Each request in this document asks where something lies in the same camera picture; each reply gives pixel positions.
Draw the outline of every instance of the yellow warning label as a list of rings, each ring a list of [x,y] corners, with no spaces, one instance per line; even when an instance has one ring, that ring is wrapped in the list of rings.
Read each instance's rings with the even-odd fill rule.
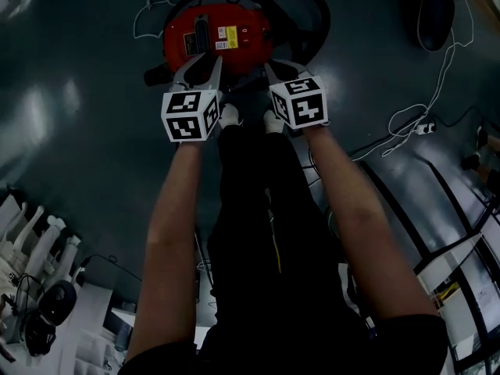
[[[229,48],[238,48],[238,31],[236,27],[226,27],[227,41]]]

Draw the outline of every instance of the black shirt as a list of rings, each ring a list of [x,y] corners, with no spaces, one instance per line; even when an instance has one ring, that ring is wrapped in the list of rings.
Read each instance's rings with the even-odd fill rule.
[[[374,373],[439,374],[448,352],[437,316],[380,321],[376,337],[352,310],[335,317],[241,327],[215,325],[196,354],[193,343],[159,346],[132,358],[120,375],[136,373]],[[241,334],[247,329],[248,334]]]

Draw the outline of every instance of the epoxy floor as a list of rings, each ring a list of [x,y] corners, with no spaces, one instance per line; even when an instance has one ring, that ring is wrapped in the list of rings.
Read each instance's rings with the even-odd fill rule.
[[[330,128],[346,151],[387,134],[397,110],[427,104],[436,87],[444,49],[430,54],[412,45],[398,0],[327,0],[331,29],[309,69],[327,86]],[[132,24],[145,0],[24,0],[0,20],[0,180],[20,188],[34,205],[61,216],[83,240],[81,255],[115,255],[141,274],[148,220],[173,157],[159,117],[168,87],[146,87],[143,72],[162,62],[159,40],[134,40]],[[477,105],[496,123],[500,35],[470,3],[475,42],[457,48],[432,113],[452,122]],[[455,36],[470,39],[463,2],[456,3]],[[140,32],[158,32],[170,7],[145,14]],[[300,6],[293,9],[300,22]],[[265,109],[265,96],[245,96],[243,116]],[[418,109],[402,116],[403,123]],[[366,161],[391,189],[431,249],[464,235],[458,217],[433,174],[444,175],[471,221],[483,206],[475,176],[459,168],[474,150],[480,123],[471,112],[457,127],[417,137],[387,158]],[[293,140],[309,164],[301,139]],[[497,165],[494,159],[486,158]],[[216,141],[205,143],[197,224],[210,234],[220,208],[221,167]],[[307,171],[310,180],[316,178]],[[321,183],[312,187],[327,206]],[[387,214],[408,260],[420,256],[390,209]],[[92,262],[89,281],[135,300],[140,284],[105,262]]]

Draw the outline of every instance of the power strip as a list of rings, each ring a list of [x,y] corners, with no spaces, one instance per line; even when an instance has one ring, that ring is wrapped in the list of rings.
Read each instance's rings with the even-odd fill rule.
[[[428,123],[427,125],[419,125],[415,129],[416,134],[432,134],[436,131],[435,123]]]

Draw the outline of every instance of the yellow stripe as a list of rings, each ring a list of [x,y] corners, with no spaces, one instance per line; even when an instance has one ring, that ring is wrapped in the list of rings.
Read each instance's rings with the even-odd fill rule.
[[[276,250],[276,257],[278,258],[278,271],[281,273],[281,259],[280,259],[280,252],[278,251],[278,246],[276,245],[276,242],[273,241],[274,243],[274,249]]]

